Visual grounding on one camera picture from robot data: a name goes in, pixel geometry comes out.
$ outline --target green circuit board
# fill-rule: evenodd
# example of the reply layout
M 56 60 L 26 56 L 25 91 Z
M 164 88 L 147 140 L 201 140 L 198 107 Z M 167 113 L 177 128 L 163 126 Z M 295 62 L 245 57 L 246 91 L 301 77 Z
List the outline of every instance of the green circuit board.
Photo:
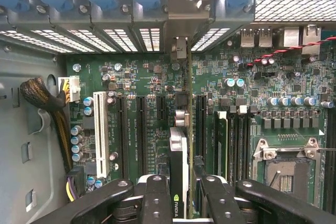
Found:
M 308 159 L 301 156 L 282 155 L 280 159 L 273 162 L 261 161 L 257 164 L 257 172 L 253 170 L 253 155 L 257 149 L 261 138 L 267 141 L 270 147 L 304 147 L 311 138 L 316 139 L 319 147 L 325 146 L 327 110 L 320 106 L 321 95 L 331 97 L 333 93 L 332 82 L 334 81 L 334 71 L 332 71 L 332 62 L 334 61 L 334 49 L 331 44 L 321 46 L 323 60 L 314 63 L 302 65 L 302 57 L 281 57 L 276 56 L 276 63 L 268 67 L 256 67 L 252 69 L 239 71 L 240 62 L 250 62 L 263 54 L 271 52 L 271 49 L 265 48 L 240 48 L 239 41 L 236 38 L 231 39 L 232 46 L 227 42 L 214 48 L 205 54 L 193 54 L 193 123 L 195 145 L 194 155 L 203 154 L 205 159 L 205 169 L 208 174 L 216 174 L 225 177 L 232 184 L 228 176 L 230 169 L 237 169 L 235 164 L 228 165 L 227 162 L 231 153 L 222 152 L 218 155 L 216 146 L 218 145 L 218 136 L 222 136 L 221 146 L 230 144 L 227 132 L 230 132 L 226 123 L 217 118 L 218 111 L 225 111 L 228 106 L 222 106 L 221 99 L 230 98 L 230 105 L 235 105 L 236 99 L 245 101 L 244 105 L 248 108 L 252 106 L 257 110 L 253 116 L 248 118 L 248 129 L 237 131 L 241 139 L 248 139 L 248 146 L 245 146 L 244 156 L 235 160 L 242 166 L 245 162 L 245 176 L 253 178 L 264 184 L 269 184 L 272 173 L 279 169 L 291 169 L 293 174 L 280 174 L 279 183 L 275 188 L 284 191 L 284 193 L 296 194 L 293 191 L 293 185 L 307 185 L 305 190 L 298 192 L 299 198 L 316 206 L 322 207 L 323 202 L 323 178 L 324 178 L 324 159 L 325 153 L 322 152 L 321 161 Z M 238 63 L 230 63 L 232 56 L 239 56 Z M 121 71 L 115 71 L 114 65 L 122 64 Z M 75 72 L 72 69 L 74 64 L 80 64 L 81 70 Z M 283 66 L 294 66 L 294 69 L 300 71 L 299 78 L 287 78 L 287 71 Z M 186 62 L 172 66 L 170 56 L 163 54 L 143 54 L 143 55 L 84 55 L 68 56 L 67 69 L 69 76 L 78 76 L 81 85 L 81 102 L 70 105 L 70 124 L 83 126 L 84 105 L 83 99 L 92 97 L 94 92 L 115 90 L 117 96 L 124 97 L 127 105 L 127 146 L 128 146 L 128 175 L 134 183 L 142 175 L 139 172 L 138 163 L 138 110 L 137 97 L 144 96 L 146 101 L 146 150 L 144 152 L 146 159 L 146 172 L 149 174 L 160 173 L 160 165 L 165 165 L 165 158 L 169 148 L 169 128 L 175 123 L 175 94 L 184 91 L 186 86 L 187 65 Z M 256 72 L 274 72 L 271 78 L 255 79 Z M 114 83 L 111 84 L 102 81 L 104 74 L 110 74 Z M 227 87 L 225 79 L 243 79 L 242 88 Z M 166 118 L 158 120 L 157 114 L 157 96 L 164 96 L 166 103 Z M 311 97 L 316 100 L 316 106 L 270 106 L 267 104 L 269 98 L 292 98 L 292 97 Z M 198 114 L 200 104 L 198 99 L 203 99 L 202 114 L 203 121 Z M 122 147 L 119 141 L 120 125 L 117 117 L 117 107 L 108 106 L 108 134 L 109 134 L 109 153 L 120 152 Z M 294 119 L 299 120 L 314 119 L 314 127 L 311 125 L 300 125 L 298 128 L 283 127 L 276 128 L 265 127 L 265 122 L 275 119 Z M 202 132 L 199 131 L 199 121 L 202 123 Z M 95 162 L 95 131 L 85 129 L 83 134 L 83 158 L 75 165 L 87 167 L 89 163 Z M 200 139 L 204 141 L 204 150 L 201 153 L 199 144 Z M 117 159 L 110 164 L 109 176 L 105 182 L 122 177 L 120 167 L 122 160 Z

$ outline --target gray metal panel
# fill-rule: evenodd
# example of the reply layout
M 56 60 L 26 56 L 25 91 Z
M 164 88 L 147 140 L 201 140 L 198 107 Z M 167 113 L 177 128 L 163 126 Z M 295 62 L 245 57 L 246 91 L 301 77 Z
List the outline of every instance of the gray metal panel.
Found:
M 64 76 L 60 62 L 53 56 L 11 45 L 0 51 L 0 216 L 1 223 L 23 224 L 65 205 L 65 171 L 53 123 L 42 132 L 28 135 L 26 101 L 17 88 L 29 78 L 49 74 Z M 30 142 L 33 158 L 24 164 L 21 146 Z M 25 197 L 36 192 L 37 205 L 26 212 Z

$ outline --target yellow wire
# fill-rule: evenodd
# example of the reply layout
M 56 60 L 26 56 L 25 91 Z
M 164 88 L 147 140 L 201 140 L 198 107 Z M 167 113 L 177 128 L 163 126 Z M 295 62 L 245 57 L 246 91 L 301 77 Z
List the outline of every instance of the yellow wire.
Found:
M 67 189 L 67 195 L 68 195 L 68 198 L 70 199 L 71 202 L 73 202 L 75 199 L 74 199 L 73 196 L 71 195 L 69 182 L 67 182 L 66 189 Z

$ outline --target ventilation grille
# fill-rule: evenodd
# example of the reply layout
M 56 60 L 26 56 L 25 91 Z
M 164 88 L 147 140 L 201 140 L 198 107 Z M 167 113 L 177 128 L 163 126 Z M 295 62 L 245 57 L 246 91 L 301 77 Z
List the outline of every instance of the ventilation grille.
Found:
M 117 43 L 126 52 L 138 51 L 124 29 L 105 29 L 104 32 L 107 33 L 115 41 L 115 43 Z
M 191 49 L 191 51 L 203 51 L 221 36 L 229 31 L 229 28 L 211 28 Z
M 73 49 L 79 50 L 81 52 L 94 52 L 92 49 L 83 46 L 82 44 L 69 39 L 61 34 L 58 34 L 52 30 L 32 30 L 33 32 L 40 34 L 46 38 L 52 39 L 56 42 L 62 43 L 65 46 L 71 47 Z
M 160 51 L 160 29 L 140 29 L 140 34 L 148 52 Z
M 103 52 L 115 52 L 115 50 L 107 45 L 104 41 L 99 39 L 96 35 L 88 30 L 68 30 L 72 34 L 76 35 L 77 37 L 81 38 L 82 40 L 90 43 L 91 45 L 99 48 Z
M 258 0 L 255 21 L 336 21 L 336 0 Z
M 61 48 L 61 47 L 58 47 L 58 46 L 54 46 L 50 43 L 47 43 L 47 42 L 44 42 L 42 40 L 29 37 L 29 36 L 24 35 L 24 34 L 17 33 L 16 31 L 12 31 L 12 30 L 0 31 L 0 35 L 5 35 L 7 37 L 11 37 L 13 39 L 18 39 L 18 40 L 21 40 L 21 41 L 24 41 L 24 42 L 27 42 L 27 43 L 30 43 L 30 44 L 34 44 L 36 46 L 44 47 L 44 48 L 53 50 L 55 52 L 59 52 L 59 53 L 72 52 L 70 50 L 67 50 L 67 49 L 64 49 L 64 48 Z

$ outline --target motherboard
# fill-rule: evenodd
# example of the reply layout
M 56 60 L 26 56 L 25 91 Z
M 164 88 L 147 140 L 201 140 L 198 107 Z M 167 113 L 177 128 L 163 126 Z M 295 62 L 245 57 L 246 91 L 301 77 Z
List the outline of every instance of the motherboard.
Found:
M 137 183 L 146 174 L 173 176 L 170 128 L 187 126 L 191 116 L 188 141 L 207 174 L 231 185 L 251 178 L 322 208 L 326 152 L 317 149 L 327 146 L 336 88 L 333 44 L 321 45 L 314 61 L 277 54 L 246 68 L 273 49 L 243 48 L 239 39 L 192 54 L 192 114 L 183 110 L 187 61 L 67 57 L 67 74 L 81 87 L 80 102 L 69 106 L 72 160 L 84 167 L 87 192 L 121 177 Z

